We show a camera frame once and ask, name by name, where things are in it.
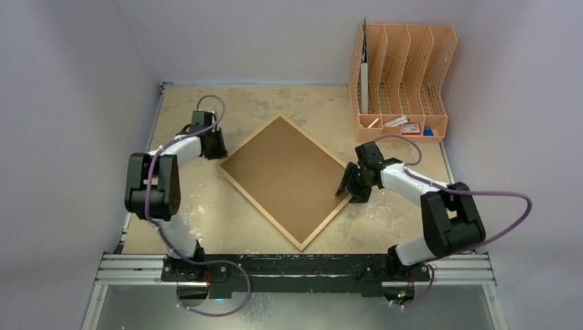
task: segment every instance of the cork board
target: cork board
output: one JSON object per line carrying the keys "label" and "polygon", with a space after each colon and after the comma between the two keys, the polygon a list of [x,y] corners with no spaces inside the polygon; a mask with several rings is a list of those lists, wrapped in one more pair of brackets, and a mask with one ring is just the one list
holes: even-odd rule
{"label": "cork board", "polygon": [[300,251],[348,203],[334,196],[345,163],[280,115],[220,164],[221,172]]}

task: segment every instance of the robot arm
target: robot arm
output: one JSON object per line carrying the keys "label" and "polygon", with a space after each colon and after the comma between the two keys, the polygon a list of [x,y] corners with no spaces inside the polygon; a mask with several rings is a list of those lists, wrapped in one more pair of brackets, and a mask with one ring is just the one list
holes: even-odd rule
{"label": "robot arm", "polygon": [[[471,196],[450,194],[433,184],[413,179],[405,173],[405,165],[400,160],[384,159],[374,142],[362,144],[355,150],[358,164],[348,164],[336,195],[348,190],[353,196],[351,203],[365,203],[369,200],[372,187],[377,186],[379,189],[391,189],[421,208],[423,234],[388,249],[387,264],[390,268],[396,271],[423,261],[440,259],[485,239],[485,230]],[[447,184],[409,171],[452,190],[469,190],[461,182]],[[448,211],[455,211],[456,216],[450,219]]]}
{"label": "robot arm", "polygon": [[[214,115],[205,111],[193,111],[192,124],[185,126],[190,132],[200,131],[213,123]],[[201,136],[185,137],[181,131],[175,137],[180,140],[162,152],[154,168],[150,192],[150,214],[164,231],[168,240],[181,253],[192,257],[199,248],[197,240],[188,231],[187,224],[178,213],[180,207],[180,182],[178,168],[192,158],[204,156],[208,160],[226,157],[222,130],[215,128]],[[126,181],[125,205],[140,219],[145,219],[146,182],[152,157],[157,150],[134,153],[129,158]],[[168,255],[179,258],[172,250]]]}

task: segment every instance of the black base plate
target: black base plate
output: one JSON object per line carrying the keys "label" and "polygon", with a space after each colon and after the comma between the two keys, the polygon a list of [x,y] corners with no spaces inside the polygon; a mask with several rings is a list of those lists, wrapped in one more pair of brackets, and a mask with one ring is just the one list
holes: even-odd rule
{"label": "black base plate", "polygon": [[[253,292],[359,293],[382,297],[382,282],[407,282],[410,272],[416,281],[429,281],[421,266],[409,272],[389,274],[386,254],[207,254],[204,261],[229,260],[249,274]],[[164,259],[162,281],[210,281],[209,298],[230,298],[245,292],[243,274],[234,266],[217,263],[194,266],[182,260]]]}

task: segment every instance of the beige tabletop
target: beige tabletop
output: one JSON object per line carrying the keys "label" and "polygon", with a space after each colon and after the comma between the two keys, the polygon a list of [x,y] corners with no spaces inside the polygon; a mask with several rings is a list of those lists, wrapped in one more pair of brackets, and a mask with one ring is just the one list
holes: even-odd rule
{"label": "beige tabletop", "polygon": [[[151,146],[173,139],[190,122],[198,99],[205,94],[216,94],[227,105],[220,127],[228,151],[282,113],[344,162],[356,162],[358,143],[353,139],[353,112],[346,87],[170,87],[164,94]],[[220,104],[207,99],[201,108],[220,111]],[[405,142],[379,145],[385,158],[417,159],[415,149]],[[423,162],[414,169],[448,182],[439,144],[420,147]],[[298,253],[219,172],[218,161],[193,159],[179,173],[180,213],[205,252]],[[368,203],[347,205],[302,253],[385,253],[421,231],[421,211],[416,205],[392,191],[374,188]],[[166,248],[150,225],[132,215],[123,253],[165,254]]]}

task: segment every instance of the white wall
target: white wall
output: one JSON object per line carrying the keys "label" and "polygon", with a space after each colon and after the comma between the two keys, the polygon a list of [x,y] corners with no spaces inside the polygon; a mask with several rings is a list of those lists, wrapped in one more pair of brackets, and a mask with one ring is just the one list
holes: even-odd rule
{"label": "white wall", "polygon": [[0,4],[0,328],[78,329],[157,81],[115,0]]}
{"label": "white wall", "polygon": [[452,23],[477,0],[120,0],[146,59],[175,83],[347,83],[368,22]]}
{"label": "white wall", "polygon": [[[510,329],[583,324],[583,4],[480,0],[445,98],[457,180],[533,199],[531,216],[489,249]],[[524,209],[478,198],[495,234]]]}

